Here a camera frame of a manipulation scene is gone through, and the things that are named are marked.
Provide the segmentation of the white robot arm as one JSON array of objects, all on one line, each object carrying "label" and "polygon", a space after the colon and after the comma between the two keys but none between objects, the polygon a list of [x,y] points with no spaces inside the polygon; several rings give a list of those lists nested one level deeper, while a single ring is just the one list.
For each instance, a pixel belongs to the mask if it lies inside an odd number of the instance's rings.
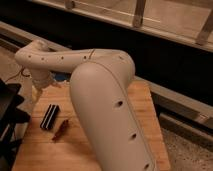
[{"label": "white robot arm", "polygon": [[38,89],[54,71],[69,73],[70,98],[102,171],[160,171],[127,89],[135,76],[132,57],[117,49],[49,50],[34,40],[15,53]]}]

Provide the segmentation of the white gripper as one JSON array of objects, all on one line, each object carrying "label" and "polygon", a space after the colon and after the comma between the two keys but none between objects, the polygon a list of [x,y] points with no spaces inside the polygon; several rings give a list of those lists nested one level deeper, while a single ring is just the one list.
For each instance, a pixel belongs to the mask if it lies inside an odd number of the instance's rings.
[{"label": "white gripper", "polygon": [[41,89],[48,87],[52,83],[52,76],[49,71],[38,70],[32,71],[31,76],[32,82],[36,87],[32,88],[32,100],[37,102],[42,95]]}]

